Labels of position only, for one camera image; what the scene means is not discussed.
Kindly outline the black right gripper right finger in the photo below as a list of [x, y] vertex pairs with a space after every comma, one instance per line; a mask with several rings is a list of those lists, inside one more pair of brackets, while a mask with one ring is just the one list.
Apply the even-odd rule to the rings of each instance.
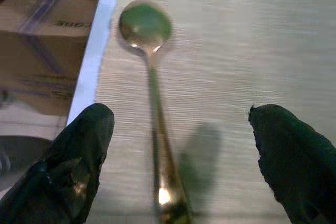
[[252, 106], [260, 172], [291, 223], [335, 223], [335, 146], [289, 110]]

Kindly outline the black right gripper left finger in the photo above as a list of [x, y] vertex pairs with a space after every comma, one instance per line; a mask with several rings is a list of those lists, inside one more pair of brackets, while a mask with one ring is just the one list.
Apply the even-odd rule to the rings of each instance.
[[85, 223], [113, 135], [114, 114], [86, 107], [1, 199], [1, 223]]

